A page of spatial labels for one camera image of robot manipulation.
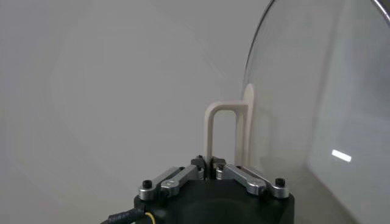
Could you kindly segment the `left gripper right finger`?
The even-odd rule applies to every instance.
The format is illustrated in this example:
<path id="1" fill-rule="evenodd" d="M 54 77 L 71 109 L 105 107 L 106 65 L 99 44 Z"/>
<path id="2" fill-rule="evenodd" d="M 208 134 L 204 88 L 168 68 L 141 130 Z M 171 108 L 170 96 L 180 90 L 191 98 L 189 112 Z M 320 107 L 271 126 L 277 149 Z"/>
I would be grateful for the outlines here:
<path id="1" fill-rule="evenodd" d="M 227 164 L 224 159 L 215 156 L 210 160 L 210 177 L 216 180 L 234 180 L 251 195 L 261 196 L 267 193 L 281 200 L 289 197 L 284 178 L 276 178 L 272 182 L 252 167 Z"/>

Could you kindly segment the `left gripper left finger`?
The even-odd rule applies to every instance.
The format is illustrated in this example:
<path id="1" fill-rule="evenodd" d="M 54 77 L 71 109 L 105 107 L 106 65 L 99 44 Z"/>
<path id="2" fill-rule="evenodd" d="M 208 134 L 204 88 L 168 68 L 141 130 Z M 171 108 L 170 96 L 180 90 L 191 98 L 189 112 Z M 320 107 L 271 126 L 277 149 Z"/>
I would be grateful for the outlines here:
<path id="1" fill-rule="evenodd" d="M 198 155 L 191 160 L 189 166 L 171 167 L 151 180 L 144 180 L 139 187 L 138 196 L 143 201 L 155 200 L 161 192 L 166 197 L 176 196 L 188 181 L 204 180 L 205 169 L 204 157 Z"/>

